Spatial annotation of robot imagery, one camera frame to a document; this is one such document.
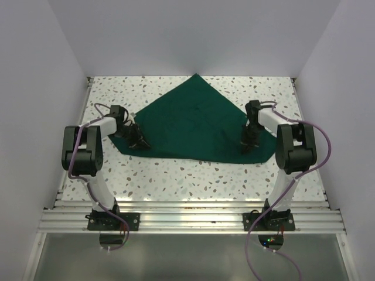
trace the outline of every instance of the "speckled white table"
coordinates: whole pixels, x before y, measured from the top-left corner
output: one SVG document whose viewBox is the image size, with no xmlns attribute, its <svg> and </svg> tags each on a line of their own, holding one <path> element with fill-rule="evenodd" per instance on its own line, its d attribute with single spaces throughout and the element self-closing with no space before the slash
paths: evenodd
<svg viewBox="0 0 375 281">
<path fill-rule="evenodd" d="M 167 93 L 189 77 L 96 77 L 83 122 L 98 117 L 95 102 L 120 104 L 129 112 Z M 273 100 L 278 110 L 299 118 L 301 113 L 289 77 L 203 77 L 223 96 L 245 111 L 249 100 Z M 133 201 L 256 201 L 271 192 L 277 165 L 274 156 L 257 165 L 234 165 L 180 159 L 149 159 L 122 155 L 108 138 L 103 139 L 103 173 L 109 189 L 121 200 Z M 303 177 L 296 201 L 324 201 L 317 172 Z M 62 200 L 89 200 L 78 181 L 66 180 Z"/>
</svg>

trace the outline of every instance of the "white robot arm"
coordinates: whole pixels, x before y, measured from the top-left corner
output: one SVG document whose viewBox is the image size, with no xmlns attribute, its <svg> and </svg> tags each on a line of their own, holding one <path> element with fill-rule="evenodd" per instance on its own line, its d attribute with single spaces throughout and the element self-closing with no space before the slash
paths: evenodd
<svg viewBox="0 0 375 281">
<path fill-rule="evenodd" d="M 129 116 L 128 111 L 124 107 L 112 105 L 107 115 L 91 125 L 84 125 L 84 128 L 81 128 L 82 134 L 78 140 L 78 132 L 82 126 L 65 127 L 62 165 L 64 170 L 69 170 L 73 153 L 75 153 L 71 175 L 80 177 L 81 179 L 84 176 L 88 183 L 85 186 L 93 203 L 91 214 L 86 216 L 89 219 L 87 229 L 96 231 L 119 229 L 119 221 L 108 212 L 124 220 L 135 216 L 139 221 L 139 214 L 120 213 L 116 199 L 109 191 L 101 171 L 103 166 L 101 139 L 106 136 L 112 135 L 124 138 L 128 146 L 133 149 L 150 148 L 138 124 Z M 78 141 L 78 151 L 74 152 L 74 147 Z M 137 230 L 138 226 L 132 227 L 131 223 L 128 224 L 130 225 L 129 230 Z"/>
<path fill-rule="evenodd" d="M 309 170 L 316 163 L 316 147 L 313 127 L 302 123 L 288 122 L 272 110 L 271 105 L 263 105 L 258 100 L 246 105 L 247 125 L 243 128 L 241 144 L 243 152 L 259 146 L 258 136 L 266 127 L 277 136 L 275 158 L 279 167 L 274 189 L 266 199 L 263 212 L 272 206 L 287 190 L 295 176 Z M 298 185 L 296 181 L 283 198 L 273 206 L 257 230 L 295 230 L 290 212 L 291 202 Z M 260 214 L 244 214 L 245 230 Z"/>
</svg>

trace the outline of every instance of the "wire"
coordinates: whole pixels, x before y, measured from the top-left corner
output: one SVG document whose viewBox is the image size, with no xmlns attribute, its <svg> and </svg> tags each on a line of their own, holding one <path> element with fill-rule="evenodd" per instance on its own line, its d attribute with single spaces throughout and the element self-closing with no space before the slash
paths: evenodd
<svg viewBox="0 0 375 281">
<path fill-rule="evenodd" d="M 104 114 L 100 111 L 98 105 L 101 106 L 101 107 L 106 107 L 106 108 L 108 108 L 108 109 L 111 109 L 108 105 L 100 104 L 99 102 L 96 102 L 96 103 L 94 104 L 94 108 L 97 110 L 97 112 L 99 112 L 100 116 L 102 116 L 102 117 L 104 117 Z"/>
<path fill-rule="evenodd" d="M 282 237 L 284 237 L 284 225 L 281 225 L 281 226 L 280 226 L 279 230 L 277 231 L 277 234 L 276 234 L 276 236 L 278 236 L 278 235 L 279 235 L 279 233 L 280 233 L 280 230 L 281 230 L 281 236 L 282 236 Z"/>
<path fill-rule="evenodd" d="M 121 248 L 122 246 L 124 246 L 125 243 L 128 241 L 128 239 L 129 239 L 129 225 L 127 224 L 127 222 L 126 222 L 124 219 L 122 219 L 121 217 L 119 217 L 119 216 L 113 214 L 113 213 L 112 213 L 107 207 L 103 206 L 103 205 L 102 205 L 102 204 L 96 199 L 96 197 L 95 197 L 95 195 L 93 194 L 93 191 L 92 191 L 92 189 L 91 189 L 90 183 L 88 182 L 87 178 L 82 177 L 82 176 L 73 176 L 73 175 L 71 174 L 71 171 L 73 170 L 74 162 L 75 162 L 75 160 L 76 160 L 76 156 L 77 156 L 77 152 L 78 152 L 78 147 L 79 147 L 79 145 L 80 145 L 80 140 L 81 140 L 81 136 L 82 136 L 83 129 L 84 129 L 85 127 L 91 125 L 92 123 L 95 123 L 95 122 L 99 121 L 99 120 L 102 120 L 102 117 L 101 117 L 101 118 L 97 118 L 97 119 L 95 119 L 95 120 L 92 120 L 92 121 L 90 121 L 90 122 L 88 122 L 88 123 L 82 125 L 82 126 L 79 128 L 79 130 L 78 130 L 78 135 L 77 135 L 77 140 L 76 140 L 76 144 L 75 144 L 75 146 L 74 146 L 73 154 L 72 154 L 72 156 L 71 156 L 71 160 L 70 160 L 70 163 L 69 163 L 69 168 L 68 168 L 68 177 L 69 177 L 70 179 L 72 179 L 72 180 L 82 180 L 82 181 L 84 181 L 84 182 L 87 184 L 87 191 L 88 191 L 90 197 L 94 200 L 94 202 L 95 202 L 100 208 L 102 208 L 103 211 L 105 211 L 108 215 L 110 215 L 110 216 L 116 218 L 117 220 L 119 220 L 119 221 L 120 221 L 120 228 L 121 228 L 121 223 L 123 223 L 123 224 L 125 225 L 127 234 L 126 234 L 125 238 L 123 239 L 122 243 L 121 243 L 120 245 L 118 245 L 118 246 L 114 246 L 114 247 L 110 247 L 110 246 L 108 246 L 108 250 L 109 250 L 109 251 L 113 251 L 113 250 L 120 249 L 120 248 Z"/>
<path fill-rule="evenodd" d="M 297 175 L 289 184 L 289 186 L 285 189 L 285 191 L 280 195 L 279 198 L 276 199 L 276 201 L 264 212 L 262 213 L 254 222 L 253 224 L 251 225 L 251 227 L 249 228 L 248 230 L 248 233 L 246 235 L 246 242 L 245 242 L 245 255 L 246 255 L 246 261 L 247 261 L 247 264 L 249 266 L 249 268 L 251 269 L 252 273 L 254 274 L 254 276 L 259 280 L 261 281 L 262 279 L 260 278 L 259 274 L 255 271 L 253 265 L 251 264 L 251 261 L 250 261 L 250 257 L 248 255 L 248 243 L 249 243 L 249 240 L 250 240 L 250 233 L 252 232 L 252 230 L 254 229 L 254 227 L 257 225 L 257 223 L 265 216 L 267 215 L 275 206 L 277 203 L 279 203 L 281 201 L 281 199 L 289 192 L 289 190 L 292 188 L 292 186 L 294 185 L 294 183 L 299 180 L 301 177 L 303 177 L 304 175 L 308 174 L 308 173 L 311 173 L 312 171 L 315 171 L 317 169 L 319 169 L 320 167 L 322 167 L 323 165 L 325 165 L 325 163 L 327 163 L 328 159 L 330 158 L 331 156 L 331 153 L 332 153 L 332 144 L 330 142 L 330 139 L 328 137 L 328 135 L 326 134 L 326 132 L 320 127 L 320 126 L 317 126 L 315 125 L 314 123 L 311 123 L 311 122 L 308 122 L 308 121 L 302 121 L 302 120 L 294 120 L 294 119 L 289 119 L 285 116 L 283 116 L 283 114 L 280 114 L 279 112 L 277 112 L 275 110 L 276 106 L 277 106 L 277 102 L 275 101 L 264 101 L 264 102 L 261 102 L 261 104 L 266 104 L 266 103 L 271 103 L 273 104 L 272 106 L 272 111 L 279 117 L 281 117 L 282 119 L 288 121 L 288 122 L 297 122 L 297 123 L 302 123 L 302 124 L 307 124 L 307 125 L 310 125 L 310 126 L 313 126 L 314 128 L 316 128 L 319 132 L 322 133 L 322 135 L 324 136 L 324 138 L 326 139 L 327 141 L 327 145 L 328 145 L 328 151 L 327 151 L 327 155 L 326 157 L 324 158 L 324 160 L 316 165 L 315 167 Z M 298 271 L 298 280 L 301 281 L 302 280 L 302 272 L 301 272 L 301 269 L 299 268 L 299 266 L 296 264 L 295 261 L 293 261 L 289 256 L 287 256 L 286 254 L 284 253 L 281 253 L 281 252 L 278 252 L 278 251 L 275 251 L 276 254 L 280 255 L 280 256 L 283 256 L 285 259 L 289 260 L 296 268 L 296 270 Z"/>
<path fill-rule="evenodd" d="M 99 112 L 99 114 L 100 114 L 101 117 L 104 117 L 104 114 L 103 114 L 103 112 L 101 112 L 101 110 L 99 109 L 98 106 L 101 106 L 101 107 L 105 107 L 105 108 L 111 109 L 108 105 L 105 105 L 105 104 L 101 104 L 101 103 L 99 103 L 99 102 L 96 102 L 96 103 L 94 104 L 94 108 L 97 110 L 97 112 Z M 127 113 L 127 117 L 125 118 L 124 125 L 126 125 L 128 122 L 130 122 L 130 126 L 131 126 L 131 125 L 134 124 L 134 122 L 133 122 L 133 120 L 129 119 L 129 111 L 128 111 L 126 108 L 124 108 L 124 109 L 125 109 L 125 112 Z"/>
</svg>

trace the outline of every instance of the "green cloth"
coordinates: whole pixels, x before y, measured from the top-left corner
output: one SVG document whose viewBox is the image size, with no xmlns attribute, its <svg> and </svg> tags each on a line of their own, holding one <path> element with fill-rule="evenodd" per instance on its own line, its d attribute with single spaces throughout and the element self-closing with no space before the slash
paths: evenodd
<svg viewBox="0 0 375 281">
<path fill-rule="evenodd" d="M 261 145 L 242 155 L 246 114 L 197 74 L 140 110 L 135 122 L 151 149 L 132 150 L 124 139 L 111 137 L 122 154 L 251 164 L 275 152 L 276 139 L 264 130 Z"/>
</svg>

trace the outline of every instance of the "glass panel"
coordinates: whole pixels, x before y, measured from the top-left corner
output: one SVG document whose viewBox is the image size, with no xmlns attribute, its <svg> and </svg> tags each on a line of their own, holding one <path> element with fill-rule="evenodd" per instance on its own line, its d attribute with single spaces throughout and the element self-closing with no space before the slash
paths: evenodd
<svg viewBox="0 0 375 281">
<path fill-rule="evenodd" d="M 252 235 L 251 261 L 264 280 L 298 280 L 286 259 L 263 250 Z M 126 246 L 100 250 L 97 234 L 49 234 L 35 280 L 256 280 L 244 235 L 131 233 Z M 348 280 L 335 235 L 284 235 L 281 250 L 303 280 Z"/>
</svg>

